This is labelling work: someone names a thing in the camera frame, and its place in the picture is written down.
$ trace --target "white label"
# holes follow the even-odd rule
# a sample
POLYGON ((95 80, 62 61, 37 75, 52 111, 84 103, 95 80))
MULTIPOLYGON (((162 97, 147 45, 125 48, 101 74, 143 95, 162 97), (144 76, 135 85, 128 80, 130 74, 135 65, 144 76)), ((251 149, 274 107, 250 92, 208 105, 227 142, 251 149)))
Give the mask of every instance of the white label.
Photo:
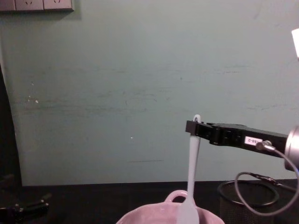
POLYGON ((255 146, 258 142, 263 141, 262 139, 256 139, 252 137, 245 137, 245 144, 255 146))

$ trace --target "wall outlet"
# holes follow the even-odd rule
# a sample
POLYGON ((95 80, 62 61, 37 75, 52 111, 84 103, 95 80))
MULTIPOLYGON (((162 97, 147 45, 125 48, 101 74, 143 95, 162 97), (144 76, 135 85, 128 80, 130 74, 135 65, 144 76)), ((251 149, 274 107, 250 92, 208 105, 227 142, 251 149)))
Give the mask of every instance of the wall outlet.
POLYGON ((43 10, 43 0, 15 0, 17 11, 43 10))
POLYGON ((43 0, 45 9, 70 9, 72 10, 71 0, 43 0))
POLYGON ((0 11, 15 11, 14 0, 0 0, 0 11))

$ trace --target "black table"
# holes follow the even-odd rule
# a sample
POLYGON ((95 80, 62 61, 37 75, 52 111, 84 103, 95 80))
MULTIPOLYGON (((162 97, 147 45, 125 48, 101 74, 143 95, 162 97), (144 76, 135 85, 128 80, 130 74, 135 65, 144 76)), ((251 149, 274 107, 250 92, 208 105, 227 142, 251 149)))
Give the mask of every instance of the black table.
MULTIPOLYGON (((196 204, 219 214, 217 187, 221 182, 196 182, 196 204)), ((294 185, 294 180, 285 183, 294 185)), ((32 224, 115 224, 127 212, 150 203, 159 203, 174 190, 186 189, 186 182, 125 183, 72 186, 23 187, 19 198, 24 202, 40 199, 51 193, 47 217, 27 222, 32 224)), ((278 190, 277 207, 290 200, 292 194, 278 190)), ((299 201, 284 214, 275 217, 276 224, 299 223, 299 201)))

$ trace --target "metal cylinder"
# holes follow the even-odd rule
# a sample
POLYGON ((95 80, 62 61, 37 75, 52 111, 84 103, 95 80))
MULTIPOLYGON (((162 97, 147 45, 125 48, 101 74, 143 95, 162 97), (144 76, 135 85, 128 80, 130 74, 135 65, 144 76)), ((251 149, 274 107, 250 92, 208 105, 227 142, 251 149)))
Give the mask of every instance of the metal cylinder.
MULTIPOLYGON (((297 169, 299 169, 299 126, 296 126, 291 130, 286 140, 285 155, 295 164, 297 169)), ((285 168, 293 171, 286 160, 285 168)))

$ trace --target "pink bowl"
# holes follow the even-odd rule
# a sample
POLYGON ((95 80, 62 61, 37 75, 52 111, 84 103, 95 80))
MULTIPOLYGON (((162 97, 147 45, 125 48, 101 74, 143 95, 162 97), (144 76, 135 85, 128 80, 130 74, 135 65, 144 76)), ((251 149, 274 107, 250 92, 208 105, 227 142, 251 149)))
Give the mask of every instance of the pink bowl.
MULTIPOLYGON (((162 203, 141 206, 120 219, 116 224, 176 224, 177 210, 181 203, 172 202, 176 197, 187 196, 184 190, 172 192, 162 203)), ((200 224, 224 224, 213 213, 197 207, 200 224)))

